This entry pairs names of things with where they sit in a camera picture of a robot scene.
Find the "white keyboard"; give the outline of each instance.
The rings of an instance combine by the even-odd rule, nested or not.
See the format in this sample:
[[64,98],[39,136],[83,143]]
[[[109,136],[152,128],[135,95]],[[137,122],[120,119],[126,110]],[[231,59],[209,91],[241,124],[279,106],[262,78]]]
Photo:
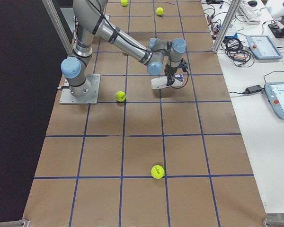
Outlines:
[[247,24],[258,25],[261,23],[259,16],[255,14],[252,7],[247,3],[241,3],[239,6],[239,13],[244,16]]

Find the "light blue cap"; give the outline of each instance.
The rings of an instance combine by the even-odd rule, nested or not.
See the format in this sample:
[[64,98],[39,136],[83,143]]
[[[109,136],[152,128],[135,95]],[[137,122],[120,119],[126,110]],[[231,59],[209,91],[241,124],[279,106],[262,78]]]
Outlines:
[[152,76],[157,76],[162,71],[163,64],[161,62],[153,62],[147,66],[147,71]]
[[61,63],[61,71],[67,79],[73,79],[81,71],[81,63],[75,57],[64,59]]
[[182,38],[176,38],[172,41],[172,47],[178,53],[184,53],[186,48],[186,42]]
[[151,38],[150,39],[150,44],[148,44],[148,48],[152,49],[152,47],[154,46],[156,41],[157,41],[156,38]]

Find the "ball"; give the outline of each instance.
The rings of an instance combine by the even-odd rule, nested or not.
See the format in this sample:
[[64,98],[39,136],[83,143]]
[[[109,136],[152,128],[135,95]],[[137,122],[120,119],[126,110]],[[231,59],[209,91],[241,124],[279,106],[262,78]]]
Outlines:
[[156,9],[156,14],[157,14],[158,16],[162,16],[162,15],[163,15],[163,8],[162,8],[162,7],[158,7],[158,8]]
[[115,98],[118,102],[123,102],[126,99],[126,94],[123,91],[118,91],[115,94]]
[[161,179],[164,176],[164,169],[162,166],[155,165],[151,168],[151,175],[155,179]]
[[121,5],[127,6],[127,4],[128,4],[128,1],[127,1],[127,0],[121,0]]

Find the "metal base plate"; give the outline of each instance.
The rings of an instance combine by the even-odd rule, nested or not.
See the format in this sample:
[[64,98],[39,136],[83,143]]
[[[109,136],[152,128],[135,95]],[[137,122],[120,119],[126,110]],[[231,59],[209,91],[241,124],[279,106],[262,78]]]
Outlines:
[[62,90],[60,104],[62,105],[78,105],[78,104],[97,104],[98,102],[98,94],[99,94],[99,86],[100,86],[100,74],[91,74],[86,75],[86,79],[91,82],[90,91],[81,97],[75,97],[71,94],[71,91],[66,88]]

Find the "computer mouse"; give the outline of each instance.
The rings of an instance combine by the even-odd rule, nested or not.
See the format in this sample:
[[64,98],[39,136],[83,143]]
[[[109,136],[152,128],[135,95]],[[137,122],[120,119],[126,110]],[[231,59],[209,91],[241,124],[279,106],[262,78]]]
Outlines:
[[257,5],[257,1],[256,0],[252,0],[252,1],[248,1],[247,2],[250,6],[254,7]]

